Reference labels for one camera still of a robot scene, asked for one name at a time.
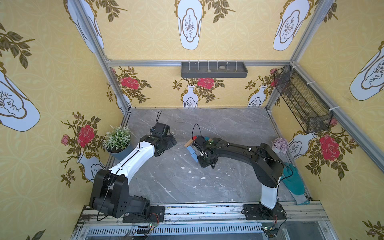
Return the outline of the light blue block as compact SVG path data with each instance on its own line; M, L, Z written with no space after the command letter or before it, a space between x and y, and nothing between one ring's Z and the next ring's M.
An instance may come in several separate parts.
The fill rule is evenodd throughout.
M198 156L196 155L196 153L193 153L191 154L192 158L198 163L199 160L198 160Z
M191 155L196 153L192 146L188 146L187 150L191 153Z

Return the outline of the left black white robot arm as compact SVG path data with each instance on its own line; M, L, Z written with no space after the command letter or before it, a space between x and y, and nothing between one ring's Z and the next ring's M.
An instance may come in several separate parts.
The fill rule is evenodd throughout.
M173 135L161 138L143 136L134 150L120 163L96 174L89 206L117 219L125 214L147 218L150 214L150 201L130 195L129 183L147 160L162 155L176 144Z

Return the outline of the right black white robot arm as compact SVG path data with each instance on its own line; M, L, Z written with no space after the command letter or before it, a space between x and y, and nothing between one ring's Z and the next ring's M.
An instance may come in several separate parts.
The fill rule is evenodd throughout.
M202 168L215 168L219 158L229 158L252 166L262 185L257 215L265 220L279 217L283 209L278 203L278 188L285 164L269 145L244 146L220 138L207 140L202 136L195 136L192 140L192 146L200 153L197 160Z

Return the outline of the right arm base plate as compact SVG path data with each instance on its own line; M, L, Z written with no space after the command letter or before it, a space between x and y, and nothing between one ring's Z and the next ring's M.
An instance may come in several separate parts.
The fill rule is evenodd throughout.
M287 214L280 203L277 203L273 209L269 209L262 204L245 204L241 213L245 215L246 220L285 220Z

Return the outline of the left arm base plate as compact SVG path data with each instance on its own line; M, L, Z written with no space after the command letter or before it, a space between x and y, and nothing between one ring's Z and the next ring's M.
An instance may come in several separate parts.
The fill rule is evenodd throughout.
M162 223L165 217L165 206L150 206L140 214L126 214L123 223Z

